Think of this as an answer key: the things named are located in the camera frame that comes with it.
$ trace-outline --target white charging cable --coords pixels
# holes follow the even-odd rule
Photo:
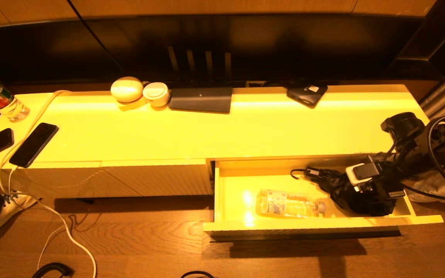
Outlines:
[[[34,119],[34,121],[32,122],[32,124],[30,125],[29,129],[27,130],[27,132],[25,133],[25,136],[22,137],[21,141],[19,141],[17,144],[15,144],[8,153],[6,153],[6,155],[3,157],[3,159],[0,162],[0,188],[3,192],[5,192],[5,187],[2,183],[1,180],[1,170],[3,168],[3,166],[5,165],[5,163],[7,162],[7,160],[9,159],[9,157],[14,153],[14,150],[16,150],[22,143],[23,141],[25,141],[25,139],[27,139],[27,137],[29,136],[30,132],[34,129],[35,125],[37,124],[37,122],[39,121],[39,119],[41,118],[42,114],[44,114],[44,112],[46,111],[46,109],[48,108],[48,106],[51,104],[51,102],[55,99],[55,97],[57,97],[58,95],[60,95],[61,93],[65,93],[65,92],[69,92],[68,90],[59,90],[53,93],[53,95],[48,98],[48,100],[46,101],[46,103],[44,104],[44,106],[42,106],[42,108],[40,109],[39,113],[37,114],[36,118]],[[51,236],[53,236],[53,234],[55,234],[58,230],[62,229],[63,227],[66,228],[66,232],[68,234],[68,237],[70,238],[70,240],[78,247],[82,248],[83,251],[85,251],[85,253],[87,253],[87,255],[90,257],[90,260],[92,260],[92,264],[93,264],[93,268],[94,268],[94,273],[93,273],[93,278],[96,277],[97,275],[97,265],[95,263],[95,259],[94,256],[92,255],[92,253],[90,253],[90,251],[83,245],[81,245],[80,243],[78,243],[78,241],[76,241],[73,236],[71,235],[70,229],[68,227],[68,224],[66,222],[66,220],[64,219],[64,217],[58,213],[57,211],[55,211],[53,208],[46,206],[45,204],[43,204],[39,198],[34,197],[30,194],[27,194],[25,192],[18,192],[18,191],[12,191],[11,190],[11,176],[13,175],[13,173],[18,169],[18,166],[14,166],[11,169],[11,172],[9,173],[9,177],[8,177],[8,196],[10,197],[10,199],[12,199],[12,201],[20,208],[22,208],[19,204],[17,204],[13,198],[12,195],[14,194],[23,194],[23,195],[28,195],[32,198],[34,198],[37,203],[39,203],[42,207],[44,207],[45,209],[51,211],[52,213],[56,214],[57,216],[59,216],[59,218],[63,221],[64,226],[61,226],[60,228],[58,228],[56,231],[54,231],[49,237],[48,240],[46,241],[46,244],[44,245],[44,248],[42,249],[41,255],[39,257],[39,262],[37,263],[37,269],[39,269],[39,265],[41,263],[41,259],[42,259],[42,255],[44,254],[44,250],[46,249],[49,240],[51,239]]]

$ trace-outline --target open drawer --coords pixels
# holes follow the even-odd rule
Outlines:
[[[204,232],[217,236],[260,236],[270,234],[330,234],[389,231],[398,225],[443,222],[440,215],[416,216],[408,197],[397,201],[394,212],[384,217],[364,217],[337,206],[315,183],[291,178],[291,169],[307,165],[343,171],[364,155],[328,158],[217,161],[215,171],[214,222]],[[326,204],[319,217],[282,219],[256,213],[260,189],[301,192]]]

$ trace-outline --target wooden floor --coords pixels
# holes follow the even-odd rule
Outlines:
[[[401,227],[402,236],[379,239],[209,243],[202,224],[212,220],[212,197],[44,203],[73,222],[72,234],[94,254],[100,278],[179,278],[191,270],[218,278],[445,277],[445,222]],[[445,220],[445,204],[414,207]],[[36,205],[3,226],[0,278],[31,277],[47,237],[60,225],[57,216]],[[72,267],[73,278],[92,276],[90,259],[65,232],[47,248],[43,263],[49,262]]]

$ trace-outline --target white round object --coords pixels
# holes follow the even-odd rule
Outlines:
[[[119,102],[133,102],[142,97],[143,85],[137,78],[127,76],[111,85],[111,95]]]
[[[161,107],[168,104],[170,94],[166,84],[154,82],[143,88],[143,96],[150,105]]]

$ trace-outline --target sneaker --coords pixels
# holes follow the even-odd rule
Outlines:
[[[4,225],[13,215],[18,212],[30,208],[37,201],[28,195],[12,195],[13,200],[10,199],[9,195],[3,194],[3,207],[0,211],[0,227]]]

